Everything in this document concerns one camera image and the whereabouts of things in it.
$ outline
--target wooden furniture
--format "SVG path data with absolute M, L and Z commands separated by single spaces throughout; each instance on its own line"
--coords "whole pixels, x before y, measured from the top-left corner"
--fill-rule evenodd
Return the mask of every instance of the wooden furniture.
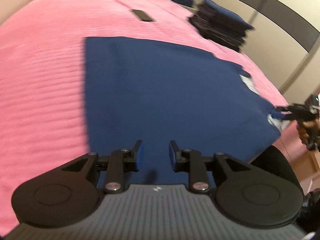
M 292 163 L 303 192 L 320 188 L 320 152 L 307 151 Z

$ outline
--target smartphone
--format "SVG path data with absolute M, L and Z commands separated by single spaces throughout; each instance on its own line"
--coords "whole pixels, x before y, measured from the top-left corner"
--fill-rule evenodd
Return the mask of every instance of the smartphone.
M 143 21 L 143 22 L 154 22 L 154 20 L 148 15 L 146 14 L 144 11 L 140 11 L 140 10 L 131 10 L 136 16 L 138 16 L 138 18 Z

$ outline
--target metal screw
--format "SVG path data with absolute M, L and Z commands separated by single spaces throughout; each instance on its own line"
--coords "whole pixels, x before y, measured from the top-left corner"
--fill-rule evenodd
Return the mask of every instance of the metal screw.
M 206 190 L 209 188 L 209 185 L 205 182 L 196 182 L 192 187 L 196 190 Z
M 108 190 L 116 191 L 116 190 L 121 189 L 121 184 L 117 183 L 117 182 L 109 182 L 109 183 L 106 184 L 105 188 L 108 189 Z

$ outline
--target gray gripper base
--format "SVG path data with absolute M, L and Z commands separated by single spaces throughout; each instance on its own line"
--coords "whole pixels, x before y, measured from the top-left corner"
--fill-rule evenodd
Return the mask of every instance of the gray gripper base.
M 5 240 L 289 240 L 304 235 L 294 225 L 253 229 L 236 224 L 208 196 L 190 193 L 184 185 L 131 185 L 122 194 L 107 195 L 76 224 L 56 229 L 20 224 Z

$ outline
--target pink bedspread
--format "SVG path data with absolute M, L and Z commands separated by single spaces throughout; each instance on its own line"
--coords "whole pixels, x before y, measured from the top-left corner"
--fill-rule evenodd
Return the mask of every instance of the pink bedspread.
M 138 20 L 132 8 L 156 22 Z M 34 0 L 0 27 L 0 235 L 17 224 L 10 202 L 18 185 L 88 151 L 84 37 L 204 49 L 242 65 L 273 104 L 287 104 L 246 55 L 203 39 L 186 20 L 190 15 L 169 0 Z

